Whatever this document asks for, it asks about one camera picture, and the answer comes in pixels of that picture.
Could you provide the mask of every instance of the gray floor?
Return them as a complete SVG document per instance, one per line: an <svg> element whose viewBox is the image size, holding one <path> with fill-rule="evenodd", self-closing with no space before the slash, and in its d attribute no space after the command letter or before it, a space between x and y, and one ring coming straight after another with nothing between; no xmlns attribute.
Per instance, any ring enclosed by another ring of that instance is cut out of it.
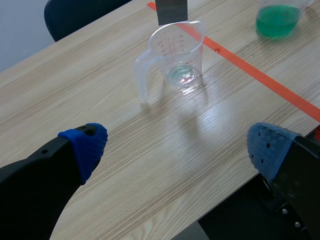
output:
<svg viewBox="0 0 320 240"><path fill-rule="evenodd" d="M209 240L209 238L196 221L171 240Z"/></svg>

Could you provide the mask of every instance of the measuring cup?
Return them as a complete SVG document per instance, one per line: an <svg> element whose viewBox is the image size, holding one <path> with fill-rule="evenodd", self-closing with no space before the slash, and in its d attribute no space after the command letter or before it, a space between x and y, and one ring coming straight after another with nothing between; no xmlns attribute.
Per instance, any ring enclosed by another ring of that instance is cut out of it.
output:
<svg viewBox="0 0 320 240"><path fill-rule="evenodd" d="M260 0L256 16L259 33L271 38L287 36L296 27L310 0Z"/></svg>
<svg viewBox="0 0 320 240"><path fill-rule="evenodd" d="M167 83L188 94L202 84L202 49L205 39L200 21L164 25L149 39L149 49L135 61L136 87L147 100L147 70L157 64Z"/></svg>

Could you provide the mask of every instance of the blue rubber gripper pad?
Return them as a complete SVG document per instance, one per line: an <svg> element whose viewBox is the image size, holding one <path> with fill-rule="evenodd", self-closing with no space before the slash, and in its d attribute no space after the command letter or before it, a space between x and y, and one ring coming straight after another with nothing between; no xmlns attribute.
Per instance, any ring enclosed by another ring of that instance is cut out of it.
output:
<svg viewBox="0 0 320 240"><path fill-rule="evenodd" d="M69 129L58 134L59 137L66 138L72 143L82 185L90 178L97 161L104 154L108 141L107 129L104 126L99 123L87 123L86 125L96 127L93 136L76 129Z"/></svg>
<svg viewBox="0 0 320 240"><path fill-rule="evenodd" d="M268 182L275 179L296 136L300 134L264 122L250 127L246 139L249 157Z"/></svg>

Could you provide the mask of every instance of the green liquid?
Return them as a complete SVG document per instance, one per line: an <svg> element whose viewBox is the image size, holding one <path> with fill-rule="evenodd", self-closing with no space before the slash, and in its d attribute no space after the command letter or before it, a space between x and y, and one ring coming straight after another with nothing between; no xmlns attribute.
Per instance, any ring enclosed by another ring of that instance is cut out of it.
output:
<svg viewBox="0 0 320 240"><path fill-rule="evenodd" d="M186 88L198 77L197 72L188 65L180 65L171 69L167 81L179 88Z"/></svg>
<svg viewBox="0 0 320 240"><path fill-rule="evenodd" d="M266 6L256 17L257 30L267 37L280 38L288 35L297 25L300 10L291 5Z"/></svg>

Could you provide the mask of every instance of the water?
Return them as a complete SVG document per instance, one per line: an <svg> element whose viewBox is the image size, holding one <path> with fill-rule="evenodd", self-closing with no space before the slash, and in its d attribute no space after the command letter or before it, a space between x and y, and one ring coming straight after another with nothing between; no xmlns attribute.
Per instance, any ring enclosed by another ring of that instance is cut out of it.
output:
<svg viewBox="0 0 320 240"><path fill-rule="evenodd" d="M167 82L180 88L184 95L198 89L203 83L201 75L189 65L171 69L167 75Z"/></svg>
<svg viewBox="0 0 320 240"><path fill-rule="evenodd" d="M257 30L267 37L281 38L288 35L297 25L300 10L291 5L266 6L258 12Z"/></svg>
<svg viewBox="0 0 320 240"><path fill-rule="evenodd" d="M189 65L180 65L170 70L168 74L168 82L174 86L185 88L192 85L192 81L199 75Z"/></svg>

